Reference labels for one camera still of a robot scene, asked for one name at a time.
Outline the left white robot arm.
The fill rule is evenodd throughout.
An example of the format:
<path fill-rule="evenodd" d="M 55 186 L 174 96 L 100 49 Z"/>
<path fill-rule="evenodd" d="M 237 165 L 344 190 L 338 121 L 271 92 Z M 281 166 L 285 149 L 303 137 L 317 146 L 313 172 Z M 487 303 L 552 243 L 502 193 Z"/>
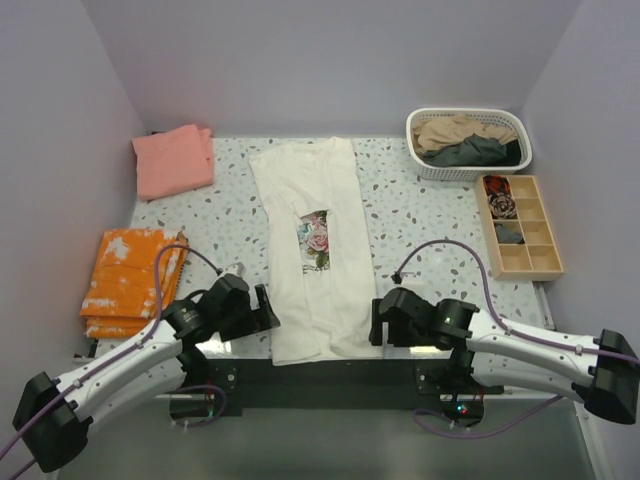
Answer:
<path fill-rule="evenodd" d="M 119 411 L 173 391 L 212 389 L 201 343 L 236 340 L 279 327 L 267 290 L 249 287 L 234 265 L 207 290 L 166 307 L 159 320 L 92 362 L 56 378 L 41 372 L 25 385 L 13 427 L 42 472 L 54 472 L 87 446 L 89 434 Z"/>

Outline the white floral print t-shirt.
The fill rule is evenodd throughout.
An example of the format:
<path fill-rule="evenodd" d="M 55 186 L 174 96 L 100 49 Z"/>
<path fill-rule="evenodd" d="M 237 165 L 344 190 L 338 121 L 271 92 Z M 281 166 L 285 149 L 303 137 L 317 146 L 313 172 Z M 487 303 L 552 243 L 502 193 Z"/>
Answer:
<path fill-rule="evenodd" d="M 268 290 L 281 325 L 276 366 L 379 359 L 374 266 L 352 143 L 288 143 L 250 167 L 268 218 Z"/>

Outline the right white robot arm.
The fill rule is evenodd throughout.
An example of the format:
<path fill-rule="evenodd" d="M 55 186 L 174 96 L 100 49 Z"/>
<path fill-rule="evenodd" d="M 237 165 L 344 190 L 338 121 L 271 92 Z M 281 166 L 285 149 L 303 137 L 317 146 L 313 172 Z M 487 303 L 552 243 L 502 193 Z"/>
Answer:
<path fill-rule="evenodd" d="M 373 300 L 369 339 L 448 353 L 418 372 L 444 394 L 518 387 L 571 399 L 612 423 L 637 420 L 639 358 L 613 330 L 562 334 L 496 320 L 493 310 L 460 300 L 431 304 L 398 287 Z"/>

